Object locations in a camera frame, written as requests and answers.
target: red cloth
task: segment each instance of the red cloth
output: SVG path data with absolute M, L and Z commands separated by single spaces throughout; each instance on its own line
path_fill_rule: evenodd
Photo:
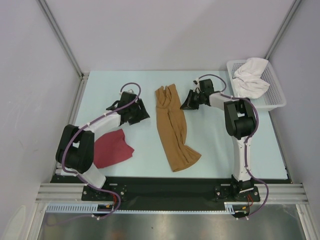
M 131 158 L 134 151 L 126 144 L 122 129 L 108 132 L 94 143 L 93 163 L 98 169 L 102 169 Z

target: white cloth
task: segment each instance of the white cloth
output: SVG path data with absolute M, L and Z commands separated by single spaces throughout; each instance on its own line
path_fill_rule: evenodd
M 268 90 L 270 84 L 260 78 L 268 62 L 263 58 L 251 57 L 234 72 L 232 81 L 237 97 L 257 99 Z

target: shiny floor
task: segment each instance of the shiny floor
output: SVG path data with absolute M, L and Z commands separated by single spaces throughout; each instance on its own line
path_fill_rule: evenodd
M 76 214 L 46 214 L 47 224 Z M 42 224 L 38 240 L 304 240 L 295 205 L 267 205 L 249 220 L 231 215 L 123 214 Z

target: plastic basket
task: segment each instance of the plastic basket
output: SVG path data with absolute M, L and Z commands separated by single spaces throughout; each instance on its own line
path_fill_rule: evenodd
M 228 61 L 226 64 L 233 94 L 236 96 L 236 89 L 234 86 L 235 71 L 240 68 L 247 60 L 232 60 Z M 284 92 L 280 86 L 279 80 L 276 76 L 274 69 L 269 62 L 261 75 L 261 79 L 270 84 L 268 91 L 257 99 L 251 99 L 251 102 L 259 110 L 271 111 L 272 109 L 283 107 L 287 104 Z

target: folded brown pants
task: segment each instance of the folded brown pants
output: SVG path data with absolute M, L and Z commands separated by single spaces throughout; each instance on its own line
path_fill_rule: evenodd
M 201 154 L 186 146 L 187 123 L 176 85 L 160 87 L 156 95 L 156 126 L 173 172 L 195 164 Z

